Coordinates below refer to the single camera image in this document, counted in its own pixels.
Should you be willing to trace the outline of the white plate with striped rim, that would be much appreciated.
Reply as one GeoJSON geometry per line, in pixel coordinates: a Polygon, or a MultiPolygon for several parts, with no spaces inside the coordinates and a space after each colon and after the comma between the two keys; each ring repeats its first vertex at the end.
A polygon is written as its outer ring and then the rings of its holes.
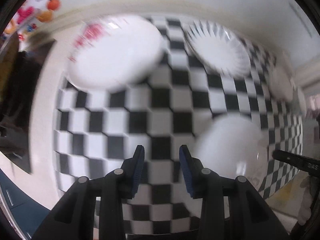
{"type": "Polygon", "coordinates": [[[198,20],[185,26],[184,35],[195,56],[208,70],[233,78],[249,74],[249,54],[228,28],[216,22],[198,20]]]}

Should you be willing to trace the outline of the plain white plate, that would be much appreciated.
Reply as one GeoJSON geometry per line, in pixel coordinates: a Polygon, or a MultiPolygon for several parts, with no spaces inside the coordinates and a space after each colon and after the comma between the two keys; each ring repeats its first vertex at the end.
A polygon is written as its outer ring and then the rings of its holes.
{"type": "Polygon", "coordinates": [[[164,54],[164,38],[147,19],[132,14],[86,23],[73,41],[67,80],[81,90],[116,92],[150,74],[164,54]]]}

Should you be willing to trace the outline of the white bowl with blue pattern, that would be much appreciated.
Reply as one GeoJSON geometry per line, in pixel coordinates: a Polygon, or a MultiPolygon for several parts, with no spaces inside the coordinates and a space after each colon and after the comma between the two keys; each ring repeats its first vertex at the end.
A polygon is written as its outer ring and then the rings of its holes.
{"type": "Polygon", "coordinates": [[[298,99],[299,112],[302,117],[306,117],[306,114],[307,114],[306,100],[305,100],[305,95],[300,87],[297,88],[297,99],[298,99]]]}

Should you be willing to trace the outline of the blue kitchen cabinet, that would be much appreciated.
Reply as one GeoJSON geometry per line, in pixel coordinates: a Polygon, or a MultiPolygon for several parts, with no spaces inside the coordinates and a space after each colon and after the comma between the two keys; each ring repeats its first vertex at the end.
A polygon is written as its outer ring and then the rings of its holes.
{"type": "Polygon", "coordinates": [[[25,237],[31,239],[50,210],[25,194],[3,171],[1,171],[1,191],[16,224],[25,237]]]}

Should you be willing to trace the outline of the black white checkered cloth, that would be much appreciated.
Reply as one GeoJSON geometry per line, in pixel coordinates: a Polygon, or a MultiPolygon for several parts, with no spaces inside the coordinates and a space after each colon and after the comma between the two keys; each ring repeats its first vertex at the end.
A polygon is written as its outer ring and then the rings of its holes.
{"type": "Polygon", "coordinates": [[[204,126],[219,114],[241,114],[261,128],[269,150],[302,153],[302,119],[270,95],[274,53],[243,39],[251,72],[242,79],[209,74],[189,51],[184,20],[152,16],[165,41],[160,65],[124,90],[84,92],[65,82],[56,106],[54,151],[60,192],[80,176],[96,179],[119,168],[136,147],[145,149],[139,190],[124,203],[125,230],[160,235],[196,230],[199,219],[184,205],[178,150],[192,148],[204,126]]]}

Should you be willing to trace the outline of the colourful wall stickers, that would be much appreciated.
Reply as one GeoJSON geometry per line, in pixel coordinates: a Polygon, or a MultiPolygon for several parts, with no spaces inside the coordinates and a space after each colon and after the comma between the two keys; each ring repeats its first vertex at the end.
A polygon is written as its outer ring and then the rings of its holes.
{"type": "Polygon", "coordinates": [[[52,21],[60,8],[60,0],[26,0],[1,34],[1,41],[15,33],[20,41],[25,41],[41,25],[52,21]]]}

